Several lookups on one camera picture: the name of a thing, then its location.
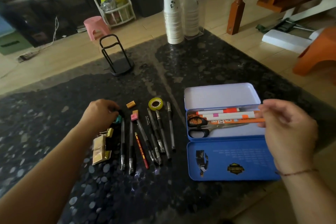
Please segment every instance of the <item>black scissors handle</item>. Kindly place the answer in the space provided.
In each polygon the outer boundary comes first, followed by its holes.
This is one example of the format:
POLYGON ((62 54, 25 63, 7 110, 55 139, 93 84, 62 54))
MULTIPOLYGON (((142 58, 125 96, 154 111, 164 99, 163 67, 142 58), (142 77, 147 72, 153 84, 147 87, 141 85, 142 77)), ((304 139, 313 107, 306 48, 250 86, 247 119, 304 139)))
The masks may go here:
POLYGON ((190 128, 199 128, 200 126, 208 125, 208 121, 200 116, 194 116, 187 120, 187 124, 190 128))
POLYGON ((195 138, 193 137, 191 134, 192 132, 203 132, 203 136, 202 137, 197 137, 197 138, 204 138, 204 137, 208 137, 209 134, 210 134, 210 130, 207 129, 207 128, 201 128, 201 127, 197 127, 197 128, 191 128, 189 129, 188 131, 188 135, 192 138, 195 138))

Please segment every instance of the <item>black and yellow logo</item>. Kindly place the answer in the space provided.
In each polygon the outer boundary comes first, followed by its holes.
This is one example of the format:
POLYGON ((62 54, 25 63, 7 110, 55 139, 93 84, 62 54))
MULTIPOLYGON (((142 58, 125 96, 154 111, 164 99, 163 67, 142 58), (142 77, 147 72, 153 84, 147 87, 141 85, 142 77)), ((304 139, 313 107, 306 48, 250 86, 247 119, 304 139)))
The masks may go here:
POLYGON ((241 166, 241 165, 238 165, 236 163, 232 163, 230 164, 228 167, 227 167, 227 170, 230 172, 230 173, 233 173, 233 174, 240 174, 242 173, 244 170, 244 168, 241 166))

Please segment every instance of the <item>red string bracelet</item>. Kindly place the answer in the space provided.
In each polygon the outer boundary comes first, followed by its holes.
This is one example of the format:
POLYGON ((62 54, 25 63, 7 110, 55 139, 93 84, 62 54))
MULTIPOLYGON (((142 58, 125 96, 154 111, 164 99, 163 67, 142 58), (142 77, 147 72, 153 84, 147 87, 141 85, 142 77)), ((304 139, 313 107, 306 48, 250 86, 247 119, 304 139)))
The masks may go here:
POLYGON ((299 175, 299 174, 310 173, 310 172, 318 172, 318 170, 316 168, 310 168, 310 169, 306 169, 306 170, 295 172, 295 173, 291 173, 291 174, 284 174, 284 173, 282 173, 280 171, 276 171, 275 173, 277 175, 281 175, 281 176, 290 176, 290 175, 299 175))

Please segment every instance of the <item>turned wooden leg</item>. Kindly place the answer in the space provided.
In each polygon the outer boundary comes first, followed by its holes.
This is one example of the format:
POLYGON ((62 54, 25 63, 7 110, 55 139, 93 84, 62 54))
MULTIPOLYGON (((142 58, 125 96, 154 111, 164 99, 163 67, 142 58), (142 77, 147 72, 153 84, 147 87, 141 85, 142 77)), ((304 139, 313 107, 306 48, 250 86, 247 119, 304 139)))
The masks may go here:
POLYGON ((240 22, 243 17, 245 3, 243 0, 235 0, 231 4, 229 21, 227 23, 226 32, 230 35, 237 34, 240 27, 240 22))

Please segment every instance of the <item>orange stool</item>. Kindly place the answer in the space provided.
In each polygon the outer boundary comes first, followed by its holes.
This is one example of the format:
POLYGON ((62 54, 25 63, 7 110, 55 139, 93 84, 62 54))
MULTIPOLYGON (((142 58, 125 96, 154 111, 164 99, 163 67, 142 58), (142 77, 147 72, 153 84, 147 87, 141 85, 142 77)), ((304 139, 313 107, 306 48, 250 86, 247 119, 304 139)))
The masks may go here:
POLYGON ((293 73, 301 76, 305 76, 320 61, 336 61, 336 27, 323 30, 299 58, 293 73))
POLYGON ((89 37, 91 41, 95 40, 95 37, 93 35, 96 30, 103 33, 103 35, 110 34, 110 29, 104 22, 103 18, 101 16, 95 16, 88 18, 84 21, 84 25, 86 27, 87 33, 89 34, 89 37))

